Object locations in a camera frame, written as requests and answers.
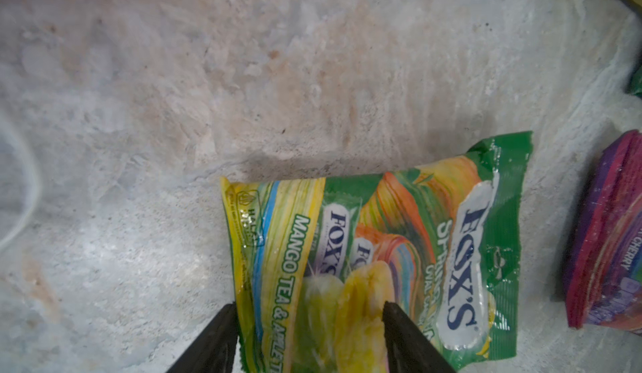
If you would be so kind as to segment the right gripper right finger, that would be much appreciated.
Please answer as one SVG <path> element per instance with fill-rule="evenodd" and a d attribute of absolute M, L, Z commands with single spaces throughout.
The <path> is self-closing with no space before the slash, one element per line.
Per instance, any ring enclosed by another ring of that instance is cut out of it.
<path fill-rule="evenodd" d="M 386 301 L 382 319 L 390 373 L 456 373 L 398 304 Z"/>

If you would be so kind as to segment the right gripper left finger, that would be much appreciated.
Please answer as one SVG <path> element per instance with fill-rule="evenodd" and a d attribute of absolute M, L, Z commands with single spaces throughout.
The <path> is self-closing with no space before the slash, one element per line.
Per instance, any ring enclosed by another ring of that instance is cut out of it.
<path fill-rule="evenodd" d="M 231 373 L 239 338 L 235 302 L 226 304 L 167 373 Z"/>

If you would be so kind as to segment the green mango tea candy packet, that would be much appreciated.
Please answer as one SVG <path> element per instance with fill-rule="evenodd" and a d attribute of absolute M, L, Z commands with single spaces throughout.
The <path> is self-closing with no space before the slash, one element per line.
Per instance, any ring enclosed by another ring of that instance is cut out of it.
<path fill-rule="evenodd" d="M 221 181 L 242 368 L 385 372 L 397 304 L 454 369 L 517 353 L 530 132 L 402 171 Z"/>

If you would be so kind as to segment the purple snack packet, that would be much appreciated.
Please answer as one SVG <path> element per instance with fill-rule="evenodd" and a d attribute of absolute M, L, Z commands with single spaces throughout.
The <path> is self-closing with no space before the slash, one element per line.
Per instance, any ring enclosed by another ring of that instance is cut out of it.
<path fill-rule="evenodd" d="M 602 153 L 564 266 L 569 326 L 641 333 L 641 133 Z"/>

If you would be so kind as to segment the red paper gift bag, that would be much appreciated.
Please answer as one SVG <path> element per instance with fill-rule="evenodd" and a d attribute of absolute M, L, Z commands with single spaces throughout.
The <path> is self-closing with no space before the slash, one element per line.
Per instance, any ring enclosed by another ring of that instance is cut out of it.
<path fill-rule="evenodd" d="M 43 194 L 43 178 L 27 138 L 1 115 L 1 252 L 25 231 Z"/>

